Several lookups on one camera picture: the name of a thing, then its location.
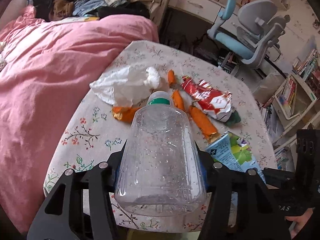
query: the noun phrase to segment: pink blanket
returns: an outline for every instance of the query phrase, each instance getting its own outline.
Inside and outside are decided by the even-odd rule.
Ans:
[[[21,231],[41,205],[43,182],[78,104],[118,54],[135,40],[158,42],[140,16],[59,24],[35,19],[33,7],[0,33],[0,204]]]

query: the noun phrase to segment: plastic container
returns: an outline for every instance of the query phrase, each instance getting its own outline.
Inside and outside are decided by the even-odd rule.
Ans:
[[[115,199],[146,216],[192,212],[206,199],[188,117],[165,92],[153,93],[134,116]]]

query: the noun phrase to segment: green bottle cap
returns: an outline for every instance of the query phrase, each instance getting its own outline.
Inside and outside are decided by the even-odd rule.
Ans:
[[[164,104],[164,105],[170,105],[170,101],[165,98],[155,98],[151,100],[148,104],[149,105],[155,105],[155,104]]]

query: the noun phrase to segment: red chip bag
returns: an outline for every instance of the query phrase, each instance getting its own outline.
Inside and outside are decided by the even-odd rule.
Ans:
[[[229,91],[223,92],[214,89],[204,80],[195,84],[188,76],[183,76],[182,88],[194,100],[197,101],[199,108],[212,118],[226,122],[235,109],[231,105],[232,94]]]

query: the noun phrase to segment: orange candy wrapper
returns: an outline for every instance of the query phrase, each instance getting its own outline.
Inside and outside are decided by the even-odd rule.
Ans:
[[[119,121],[132,123],[133,118],[134,118],[134,114],[139,109],[140,109],[140,107],[131,108],[131,107],[115,106],[112,108],[112,115],[115,119],[117,119]]]
[[[190,106],[189,112],[193,121],[200,128],[208,143],[212,143],[219,138],[220,134],[218,133],[217,128],[200,109]]]
[[[169,87],[174,86],[177,83],[176,77],[174,76],[174,71],[171,69],[168,71],[168,84]]]
[[[185,108],[184,108],[184,103],[183,103],[183,99],[179,93],[178,90],[175,90],[173,93],[172,93],[172,99],[173,99],[173,102],[174,102],[174,106],[179,108],[180,110],[182,110],[183,112],[185,112]]]

